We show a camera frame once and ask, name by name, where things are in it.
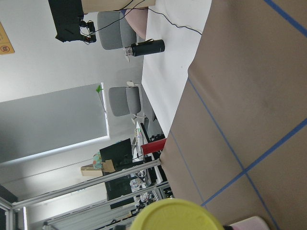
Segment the yellow plastic cup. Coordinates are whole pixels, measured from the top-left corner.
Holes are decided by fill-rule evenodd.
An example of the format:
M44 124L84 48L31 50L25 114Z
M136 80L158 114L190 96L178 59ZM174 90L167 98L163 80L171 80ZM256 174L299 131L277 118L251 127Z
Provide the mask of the yellow plastic cup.
M168 198L144 208L131 230L223 230L222 224L203 207L183 199Z

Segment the red cylinder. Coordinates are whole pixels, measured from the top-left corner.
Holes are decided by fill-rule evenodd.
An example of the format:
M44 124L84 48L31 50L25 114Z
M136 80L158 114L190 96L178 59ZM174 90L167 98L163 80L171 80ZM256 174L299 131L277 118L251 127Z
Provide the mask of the red cylinder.
M141 145L142 154L147 155L149 153L163 150L165 143L166 143L166 138Z

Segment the grey office chair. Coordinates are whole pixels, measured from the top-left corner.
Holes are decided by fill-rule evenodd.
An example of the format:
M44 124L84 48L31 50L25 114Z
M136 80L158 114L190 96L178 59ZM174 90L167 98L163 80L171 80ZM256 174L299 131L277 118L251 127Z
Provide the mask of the grey office chair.
M114 116L138 115L141 111L141 99L139 87L112 87L108 91L109 103Z
M97 26L102 48L120 49L137 42L136 32L128 24L121 11L101 11Z

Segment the black water bottle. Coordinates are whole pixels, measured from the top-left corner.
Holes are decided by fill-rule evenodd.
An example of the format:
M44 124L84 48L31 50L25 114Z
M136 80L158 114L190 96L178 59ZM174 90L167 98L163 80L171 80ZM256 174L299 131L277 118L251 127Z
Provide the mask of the black water bottle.
M149 54L161 53L165 51L165 43L162 39L149 39L144 42L133 43L123 48L125 56L144 56Z

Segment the black monitor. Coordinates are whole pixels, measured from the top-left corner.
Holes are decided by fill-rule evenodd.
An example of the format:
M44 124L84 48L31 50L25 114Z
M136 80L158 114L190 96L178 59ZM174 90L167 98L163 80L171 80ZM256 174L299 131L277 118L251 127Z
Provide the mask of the black monitor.
M80 32L80 22L83 20L81 0L49 0L48 1L54 24L56 39L61 42L83 41Z

